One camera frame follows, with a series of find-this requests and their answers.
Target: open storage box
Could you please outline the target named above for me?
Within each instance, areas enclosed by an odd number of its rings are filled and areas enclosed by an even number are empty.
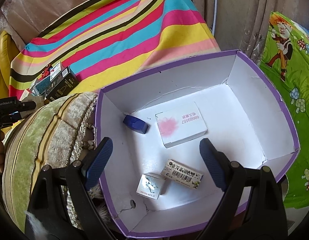
[[[195,102],[208,131],[191,141],[165,148],[155,114]],[[125,114],[150,125],[146,134],[123,124]],[[230,161],[248,168],[271,168],[276,181],[299,152],[290,113],[262,71],[241,51],[191,57],[146,70],[99,92],[96,143],[110,137],[114,149],[101,187],[110,214],[127,237],[154,238],[202,230],[222,191],[199,152],[208,137]],[[203,173],[197,189],[166,179],[157,200],[136,194],[143,173],[160,174],[168,159]],[[246,208],[249,189],[237,213]]]

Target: colorful striped blanket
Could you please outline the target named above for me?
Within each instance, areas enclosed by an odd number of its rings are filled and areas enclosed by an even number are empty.
[[[94,91],[136,72],[219,51],[191,0],[88,0],[52,23],[13,60],[10,96],[61,61]]]

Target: screw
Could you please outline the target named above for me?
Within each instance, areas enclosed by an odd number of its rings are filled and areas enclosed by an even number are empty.
[[[50,169],[50,165],[48,164],[42,167],[43,171],[48,171],[48,169]]]
[[[268,166],[263,166],[262,169],[265,172],[270,172],[270,168]]]
[[[81,161],[77,160],[72,163],[74,167],[79,167],[81,165]]]
[[[230,165],[233,167],[233,168],[238,168],[240,166],[240,164],[238,162],[231,162]]]

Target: orange hair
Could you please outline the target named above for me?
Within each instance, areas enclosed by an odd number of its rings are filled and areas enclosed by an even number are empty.
[[[284,24],[286,24],[286,25],[291,26],[291,24],[288,23],[287,20],[283,19],[283,18],[282,18],[280,15],[278,15],[278,14],[272,14],[269,21],[270,21],[270,23],[271,23],[273,26],[277,25],[278,23],[284,23]]]

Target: purple rim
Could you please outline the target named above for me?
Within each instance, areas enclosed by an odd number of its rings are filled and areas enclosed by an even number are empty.
[[[100,116],[101,116],[102,98],[103,98],[104,93],[109,92],[109,91],[111,91],[111,90],[113,90],[117,87],[120,87],[122,85],[125,85],[127,83],[130,83],[132,81],[135,81],[137,79],[158,73],[160,71],[164,71],[164,70],[167,70],[167,69],[178,67],[180,65],[184,65],[184,64],[187,64],[187,63],[197,62],[197,61],[211,59],[211,58],[225,57],[225,56],[230,56],[230,55],[237,55],[239,58],[241,58],[244,62],[246,62],[256,72],[256,74],[262,79],[262,81],[267,85],[269,90],[274,95],[275,99],[277,100],[277,102],[279,104],[281,111],[283,112],[283,114],[284,114],[284,116],[287,120],[288,126],[290,128],[290,132],[292,134],[295,152],[292,154],[290,160],[287,162],[285,167],[276,176],[275,179],[278,182],[283,177],[283,175],[288,171],[288,169],[293,164],[294,160],[296,159],[296,157],[299,153],[300,145],[299,145],[298,135],[297,135],[297,132],[296,132],[296,127],[294,126],[292,117],[290,115],[290,112],[289,112],[286,104],[283,102],[283,100],[281,100],[281,96],[280,96],[279,92],[276,90],[276,88],[274,87],[274,85],[269,81],[269,79],[266,77],[266,75],[240,50],[222,51],[222,52],[204,54],[204,55],[200,55],[200,56],[189,57],[189,58],[186,58],[186,59],[178,60],[178,61],[171,62],[171,63],[165,64],[165,65],[162,65],[162,66],[158,66],[158,67],[153,68],[153,69],[149,69],[149,70],[145,70],[143,72],[137,73],[135,75],[132,75],[132,76],[127,77],[125,79],[119,80],[118,82],[115,82],[115,83],[108,85],[105,88],[101,89],[99,91],[99,95],[98,95],[97,106],[96,106],[96,118],[95,118],[95,124],[96,124],[96,128],[97,128],[97,130],[96,130],[96,141],[97,141],[97,143],[100,143],[100,139],[101,139],[101,134],[100,134],[101,119],[100,119]],[[109,212],[110,212],[111,216],[113,218],[115,218],[115,219],[113,219],[114,222],[116,223],[116,225],[120,228],[121,232],[126,237],[160,238],[160,237],[169,237],[169,236],[175,236],[175,235],[183,235],[183,234],[188,234],[188,233],[203,230],[204,227],[208,223],[208,221],[207,221],[207,222],[204,222],[204,223],[201,223],[201,224],[198,224],[198,225],[194,225],[194,226],[190,226],[190,227],[186,227],[186,228],[179,228],[179,229],[162,231],[162,232],[138,233],[138,232],[129,231],[126,228],[126,226],[124,225],[124,223],[122,222],[122,220],[118,217],[115,206],[114,206],[112,199],[111,199],[111,195],[110,195],[110,192],[109,192],[105,173],[101,174],[99,181],[100,181],[101,189],[103,191]],[[247,202],[245,202],[244,204],[240,205],[237,208],[236,214],[243,212],[246,209],[246,207],[247,207]]]

